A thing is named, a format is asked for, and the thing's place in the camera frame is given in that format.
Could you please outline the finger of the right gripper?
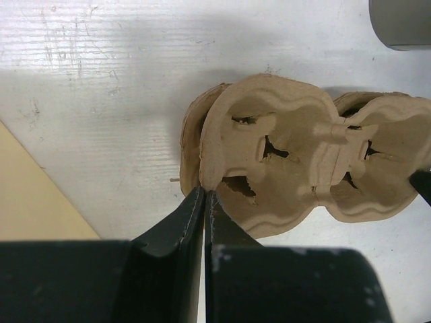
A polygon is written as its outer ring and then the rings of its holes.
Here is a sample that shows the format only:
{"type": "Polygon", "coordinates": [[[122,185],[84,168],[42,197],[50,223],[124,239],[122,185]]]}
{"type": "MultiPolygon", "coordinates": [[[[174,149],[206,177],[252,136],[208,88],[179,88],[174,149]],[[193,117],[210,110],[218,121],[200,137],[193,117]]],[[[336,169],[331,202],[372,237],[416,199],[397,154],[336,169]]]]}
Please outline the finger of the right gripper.
{"type": "Polygon", "coordinates": [[[431,172],[418,170],[409,177],[409,183],[415,191],[431,205],[431,172]]]}

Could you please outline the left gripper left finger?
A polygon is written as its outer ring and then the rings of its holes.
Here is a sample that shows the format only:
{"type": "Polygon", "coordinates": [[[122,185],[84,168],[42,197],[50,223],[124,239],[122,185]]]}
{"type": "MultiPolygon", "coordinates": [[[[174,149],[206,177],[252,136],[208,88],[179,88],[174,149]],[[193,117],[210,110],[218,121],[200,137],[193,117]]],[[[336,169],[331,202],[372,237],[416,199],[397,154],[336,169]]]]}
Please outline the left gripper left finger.
{"type": "Polygon", "coordinates": [[[195,322],[205,192],[133,240],[1,244],[2,322],[195,322]]]}

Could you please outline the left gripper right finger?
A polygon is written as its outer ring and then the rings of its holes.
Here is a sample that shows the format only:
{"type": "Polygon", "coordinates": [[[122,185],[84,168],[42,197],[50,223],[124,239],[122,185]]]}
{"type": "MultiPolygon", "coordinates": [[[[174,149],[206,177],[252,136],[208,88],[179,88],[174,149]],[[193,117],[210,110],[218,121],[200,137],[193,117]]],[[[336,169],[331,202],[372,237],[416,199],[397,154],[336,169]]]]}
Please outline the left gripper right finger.
{"type": "Polygon", "coordinates": [[[356,250],[263,246],[205,202],[208,322],[391,322],[377,275],[356,250]]]}

